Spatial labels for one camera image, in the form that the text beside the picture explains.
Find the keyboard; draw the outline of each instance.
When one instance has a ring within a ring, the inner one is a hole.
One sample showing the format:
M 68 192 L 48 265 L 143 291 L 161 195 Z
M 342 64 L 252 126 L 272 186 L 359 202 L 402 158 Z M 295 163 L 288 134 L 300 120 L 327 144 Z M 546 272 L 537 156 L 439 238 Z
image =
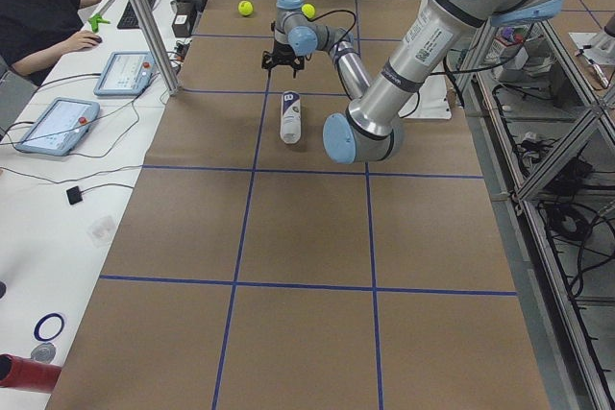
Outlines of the keyboard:
M 150 8 L 154 8 L 156 0 L 147 0 L 150 4 Z M 135 9 L 131 5 L 130 1 L 126 5 L 126 9 L 122 13 L 122 17 L 117 22 L 117 29 L 138 29 L 138 19 L 136 19 Z

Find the red cylinder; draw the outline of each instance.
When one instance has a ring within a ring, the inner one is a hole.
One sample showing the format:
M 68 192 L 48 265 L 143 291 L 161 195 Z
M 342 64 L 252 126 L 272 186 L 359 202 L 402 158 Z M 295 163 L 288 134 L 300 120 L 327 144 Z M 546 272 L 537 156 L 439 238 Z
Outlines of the red cylinder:
M 0 355 L 0 387 L 51 394 L 62 367 L 9 354 Z

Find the blue joint cap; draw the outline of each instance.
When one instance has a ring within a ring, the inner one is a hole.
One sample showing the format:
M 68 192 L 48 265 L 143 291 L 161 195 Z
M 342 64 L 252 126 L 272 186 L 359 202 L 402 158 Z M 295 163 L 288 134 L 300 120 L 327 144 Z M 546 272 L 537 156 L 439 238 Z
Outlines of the blue joint cap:
M 297 26 L 288 33 L 288 44 L 295 55 L 304 57 L 314 53 L 318 47 L 318 37 L 308 26 Z
M 278 0 L 276 6 L 282 10 L 299 10 L 304 5 L 304 0 Z
M 353 129 L 340 113 L 327 117 L 323 128 L 323 143 L 327 155 L 337 163 L 353 163 L 357 156 L 357 144 Z
M 546 19 L 553 18 L 559 12 L 561 12 L 564 6 L 564 0 L 550 0 L 540 5 L 534 5 L 523 10 L 517 10 L 515 12 L 498 14 L 491 16 L 491 25 L 494 28 L 500 28 L 502 26 L 527 24 L 536 21 L 544 21 Z

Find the blue tape roll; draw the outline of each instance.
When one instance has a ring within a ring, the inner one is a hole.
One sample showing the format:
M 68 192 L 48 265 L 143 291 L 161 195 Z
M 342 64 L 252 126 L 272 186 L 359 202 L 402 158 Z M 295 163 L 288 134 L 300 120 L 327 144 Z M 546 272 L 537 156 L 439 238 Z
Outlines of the blue tape roll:
M 49 319 L 54 319 L 54 318 L 55 319 L 60 319 L 60 329 L 58 330 L 58 333 L 56 333 L 55 335 L 52 335 L 52 336 L 50 336 L 48 338 L 43 338 L 42 336 L 40 336 L 40 328 Z M 56 339 L 56 338 L 58 338 L 60 336 L 60 334 L 64 330 L 64 326 L 65 325 L 66 325 L 66 321 L 64 320 L 64 317 L 62 317 L 61 314 L 58 314 L 57 312 L 52 312 L 50 314 L 47 314 L 46 316 L 44 316 L 42 319 L 40 319 L 37 322 L 37 326 L 35 326 L 35 338 L 38 341 L 42 341 L 43 343 L 46 343 L 46 342 L 51 341 L 51 340 L 54 340 L 54 339 Z

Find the black t-shirt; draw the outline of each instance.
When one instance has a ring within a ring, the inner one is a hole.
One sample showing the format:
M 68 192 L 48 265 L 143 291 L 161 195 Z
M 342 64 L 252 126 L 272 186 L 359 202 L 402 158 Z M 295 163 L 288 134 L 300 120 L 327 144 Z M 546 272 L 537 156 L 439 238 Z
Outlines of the black t-shirt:
M 8 65 L 66 40 L 83 27 L 81 0 L 0 0 L 0 56 Z M 51 67 L 29 78 L 42 84 Z

